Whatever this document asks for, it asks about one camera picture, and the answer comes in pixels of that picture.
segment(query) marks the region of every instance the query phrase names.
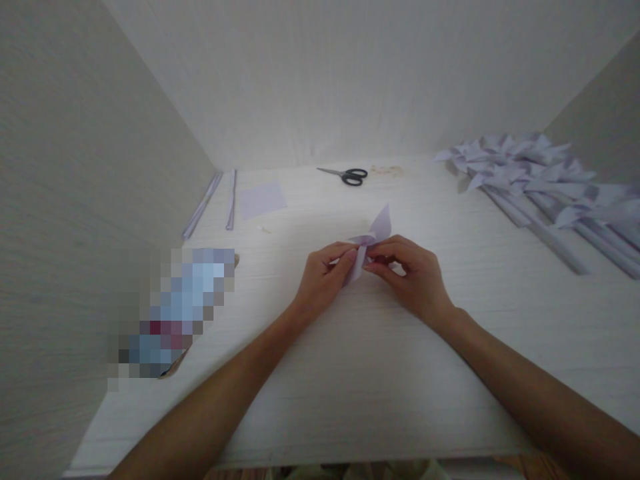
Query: scissor blade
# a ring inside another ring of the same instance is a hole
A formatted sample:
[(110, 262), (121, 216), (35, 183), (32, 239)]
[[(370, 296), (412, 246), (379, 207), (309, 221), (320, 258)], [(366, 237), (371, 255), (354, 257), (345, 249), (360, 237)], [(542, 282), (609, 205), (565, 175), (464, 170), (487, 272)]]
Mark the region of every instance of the scissor blade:
[(322, 169), (322, 168), (318, 168), (318, 170), (322, 170), (322, 171), (325, 171), (327, 173), (332, 173), (334, 175), (339, 175), (339, 176), (342, 176), (344, 174), (344, 172), (340, 172), (338, 170), (328, 170), (328, 169)]

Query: white tabletop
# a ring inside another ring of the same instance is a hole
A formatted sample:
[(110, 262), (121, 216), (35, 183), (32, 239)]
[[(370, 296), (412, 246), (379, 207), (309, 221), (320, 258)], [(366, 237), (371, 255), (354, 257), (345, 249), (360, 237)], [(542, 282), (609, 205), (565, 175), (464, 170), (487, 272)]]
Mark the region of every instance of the white tabletop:
[[(314, 167), (238, 172), (237, 192), (278, 180), (289, 206), (248, 221), (237, 206), (233, 231), (225, 230), (225, 174), (185, 248), (235, 248), (235, 292), (173, 377), (105, 396), (67, 475), (110, 471), (186, 392), (280, 314), (310, 251), (367, 232), (387, 202), (393, 233), (438, 254), (457, 305), (640, 432), (640, 283), (573, 232), (561, 232), (594, 272), (574, 275), (484, 193), (459, 194), (459, 180), (427, 158), (328, 166), (349, 167), (370, 171), (362, 187), (348, 187)], [(528, 448), (526, 436), (470, 368), (403, 310), (386, 284), (364, 273), (276, 368), (220, 466)]]

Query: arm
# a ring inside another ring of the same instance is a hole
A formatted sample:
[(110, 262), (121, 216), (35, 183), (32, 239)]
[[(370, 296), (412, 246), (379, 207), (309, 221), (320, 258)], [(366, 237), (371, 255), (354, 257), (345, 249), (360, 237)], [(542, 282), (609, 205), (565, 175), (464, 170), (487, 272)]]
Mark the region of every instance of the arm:
[(285, 312), (149, 430), (109, 478), (202, 479), (284, 354), (338, 294), (356, 247), (338, 242), (310, 254)]
[[(466, 360), (531, 438), (585, 478), (640, 478), (640, 438), (592, 403), (480, 327), (456, 308), (436, 256), (398, 235), (367, 252), (366, 270)], [(400, 276), (388, 264), (398, 261)]]

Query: white wall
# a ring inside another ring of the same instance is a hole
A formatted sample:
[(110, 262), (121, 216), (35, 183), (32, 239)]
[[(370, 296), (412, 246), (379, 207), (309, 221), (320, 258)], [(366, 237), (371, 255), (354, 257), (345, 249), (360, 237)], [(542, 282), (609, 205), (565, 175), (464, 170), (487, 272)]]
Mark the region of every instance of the white wall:
[(546, 130), (571, 142), (602, 182), (640, 186), (640, 33), (574, 98)]
[(102, 3), (4, 0), (0, 45), (0, 478), (55, 479), (137, 318), (121, 249), (180, 246), (215, 169)]
[(635, 0), (104, 0), (213, 162), (424, 154), (544, 129)]

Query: scissors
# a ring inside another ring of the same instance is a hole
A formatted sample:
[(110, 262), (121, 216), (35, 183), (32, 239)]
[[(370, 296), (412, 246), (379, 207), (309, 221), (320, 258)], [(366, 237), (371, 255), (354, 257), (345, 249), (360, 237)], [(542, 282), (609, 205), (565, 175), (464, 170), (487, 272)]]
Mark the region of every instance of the scissors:
[(342, 181), (350, 187), (359, 187), (360, 185), (362, 185), (362, 179), (367, 178), (367, 175), (369, 174), (369, 172), (362, 169), (349, 169), (345, 170), (344, 172), (321, 168), (318, 168), (318, 170), (332, 173), (334, 175), (339, 175), (340, 178), (342, 178)]

